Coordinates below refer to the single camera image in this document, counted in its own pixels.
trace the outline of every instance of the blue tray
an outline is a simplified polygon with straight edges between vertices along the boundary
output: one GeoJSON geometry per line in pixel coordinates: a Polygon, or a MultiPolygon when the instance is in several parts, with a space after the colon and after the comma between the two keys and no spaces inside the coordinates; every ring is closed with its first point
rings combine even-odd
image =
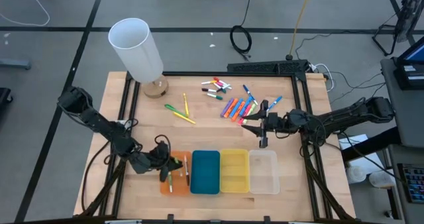
{"type": "Polygon", "coordinates": [[[193,194],[218,194],[219,152],[216,150],[195,150],[191,158],[190,191],[193,194]]]}

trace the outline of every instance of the computer screen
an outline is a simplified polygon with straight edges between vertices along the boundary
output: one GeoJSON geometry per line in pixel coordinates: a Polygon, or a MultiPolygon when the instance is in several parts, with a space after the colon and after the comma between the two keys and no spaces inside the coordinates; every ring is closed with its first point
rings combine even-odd
{"type": "Polygon", "coordinates": [[[421,44],[421,46],[418,46],[415,50],[406,55],[405,59],[424,62],[424,44],[421,44]]]}

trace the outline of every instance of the white cylindrical lamp shade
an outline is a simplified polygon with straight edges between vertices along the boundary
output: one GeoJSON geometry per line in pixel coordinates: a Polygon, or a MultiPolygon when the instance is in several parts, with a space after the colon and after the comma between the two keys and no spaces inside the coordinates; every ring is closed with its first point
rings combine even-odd
{"type": "Polygon", "coordinates": [[[148,83],[162,75],[164,64],[146,22],[121,20],[113,25],[108,39],[134,80],[148,83]]]}

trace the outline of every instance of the wooden lamp base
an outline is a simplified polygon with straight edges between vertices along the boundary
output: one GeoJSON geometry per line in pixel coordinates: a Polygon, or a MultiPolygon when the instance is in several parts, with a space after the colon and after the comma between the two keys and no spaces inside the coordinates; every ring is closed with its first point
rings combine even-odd
{"type": "Polygon", "coordinates": [[[149,98],[159,98],[166,94],[168,91],[168,81],[165,76],[161,75],[153,82],[141,85],[144,94],[149,98]]]}

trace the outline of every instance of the concrete floor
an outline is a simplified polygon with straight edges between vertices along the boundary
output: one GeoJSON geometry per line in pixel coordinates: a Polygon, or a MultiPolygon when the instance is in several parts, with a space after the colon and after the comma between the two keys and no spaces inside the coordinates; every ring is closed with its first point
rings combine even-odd
{"type": "MultiPolygon", "coordinates": [[[[40,0],[50,13],[50,27],[84,27],[95,0],[40,0]]],[[[151,27],[232,27],[242,21],[247,0],[102,0],[95,27],[110,27],[127,17],[140,17],[151,27]]],[[[293,28],[303,0],[252,0],[245,27],[293,28]]],[[[45,15],[34,0],[0,0],[0,13],[26,23],[43,23],[45,15]]],[[[389,0],[310,0],[301,28],[376,29],[393,15],[389,0]]],[[[0,18],[0,28],[15,26],[0,18]]],[[[417,29],[424,28],[419,21],[417,29]]],[[[13,222],[46,138],[82,32],[0,32],[0,58],[30,59],[32,69],[0,68],[0,87],[13,90],[15,101],[0,124],[0,223],[13,222]]],[[[301,39],[314,34],[298,34],[301,39]]],[[[225,32],[155,32],[154,38],[165,70],[225,71],[228,63],[243,62],[225,32]]],[[[289,33],[252,33],[251,61],[283,60],[290,49],[289,33]]],[[[380,37],[384,46],[391,36],[380,37]]],[[[409,47],[398,44],[394,55],[409,47]]],[[[334,34],[307,41],[301,58],[324,63],[359,84],[380,71],[382,53],[369,34],[334,34]]],[[[125,70],[107,41],[106,32],[91,32],[73,85],[84,87],[99,108],[107,74],[125,70]]],[[[349,88],[335,74],[334,100],[349,88]]],[[[370,84],[382,82],[377,77],[370,84]]],[[[332,104],[333,109],[370,97],[375,88],[357,89],[332,104]]],[[[387,97],[383,87],[377,95],[387,97]]],[[[350,135],[369,137],[394,123],[363,124],[350,135]]],[[[60,119],[54,140],[26,215],[27,221],[71,217],[76,202],[92,133],[71,120],[60,119]]],[[[383,216],[389,210],[387,193],[363,183],[351,185],[356,214],[364,221],[399,223],[383,216]]]]}

